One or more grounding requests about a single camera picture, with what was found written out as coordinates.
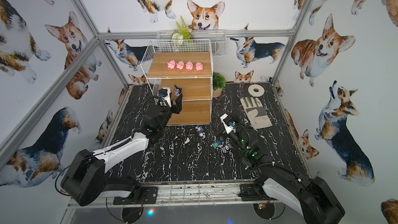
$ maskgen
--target pink pig figurine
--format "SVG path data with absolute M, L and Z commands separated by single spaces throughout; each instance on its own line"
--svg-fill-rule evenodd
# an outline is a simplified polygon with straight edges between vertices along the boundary
M 185 67 L 187 68 L 188 71 L 191 71 L 193 69 L 193 64 L 191 61 L 187 62 L 185 64 Z
M 182 70 L 184 68 L 184 62 L 179 61 L 176 66 L 177 66 L 177 70 Z
M 199 71 L 199 72 L 202 72 L 202 70 L 203 70 L 203 64 L 200 63 L 200 62 L 197 62 L 197 63 L 196 63 L 196 70 Z
M 167 68 L 172 70 L 176 66 L 176 62 L 174 60 L 167 62 Z

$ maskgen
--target floor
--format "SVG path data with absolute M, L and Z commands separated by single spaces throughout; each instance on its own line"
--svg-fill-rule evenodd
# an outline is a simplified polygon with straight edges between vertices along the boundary
M 268 151 L 276 162 L 306 174 L 271 85 L 257 84 L 265 89 L 264 95 L 259 98 L 273 124 L 257 132 L 263 151 Z M 250 96 L 250 85 L 251 83 L 226 84 L 221 96 L 212 103 L 212 123 L 215 126 L 221 127 L 220 116 L 225 111 L 237 114 L 241 122 L 248 123 L 239 98 Z M 140 127 L 141 103 L 149 95 L 151 92 L 147 85 L 133 87 L 112 143 L 125 139 Z M 255 172 L 245 170 L 243 163 L 234 157 L 231 150 L 224 153 L 221 148 L 212 147 L 216 140 L 220 140 L 224 146 L 228 140 L 215 137 L 210 125 L 202 125 L 207 135 L 205 138 L 199 137 L 195 127 L 166 127 L 163 138 L 145 151 L 114 166 L 110 170 L 110 177 L 132 176 L 140 182 L 246 180 L 257 177 Z

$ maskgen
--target wooden shelf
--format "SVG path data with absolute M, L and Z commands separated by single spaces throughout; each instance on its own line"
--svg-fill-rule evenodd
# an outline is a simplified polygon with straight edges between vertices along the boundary
M 162 79 L 160 88 L 169 87 L 172 92 L 172 101 L 176 100 L 174 85 L 182 88 L 182 101 L 196 101 L 211 99 L 211 78 L 197 79 Z
M 193 63 L 193 70 L 188 71 L 185 68 L 178 71 L 177 68 L 169 70 L 167 62 L 174 60 L 176 63 L 184 61 Z M 203 71 L 198 72 L 195 64 L 201 62 L 203 64 Z M 156 52 L 153 58 L 151 67 L 148 72 L 148 78 L 184 78 L 184 77 L 211 77 L 211 57 L 210 52 L 173 52 L 162 53 Z
M 183 101 L 180 114 L 173 114 L 167 125 L 209 124 L 211 101 Z

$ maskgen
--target metal mesh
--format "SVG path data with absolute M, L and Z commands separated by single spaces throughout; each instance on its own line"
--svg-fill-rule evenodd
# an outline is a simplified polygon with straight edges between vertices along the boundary
M 158 40 L 171 40 L 172 30 L 159 31 Z M 213 56 L 225 55 L 226 32 L 224 30 L 196 31 L 192 32 L 193 39 L 209 39 Z

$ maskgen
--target corgi wallpaper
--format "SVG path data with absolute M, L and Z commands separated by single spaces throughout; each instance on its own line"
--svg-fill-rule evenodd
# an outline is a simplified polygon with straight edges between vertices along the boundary
M 79 100 L 65 88 L 0 170 L 2 224 L 61 222 L 70 197 L 57 193 L 55 178 L 77 152 L 102 144 L 123 88 L 101 48 L 94 55 L 102 60 L 98 81 Z
M 296 147 L 343 224 L 398 223 L 397 3 L 314 0 L 278 78 Z

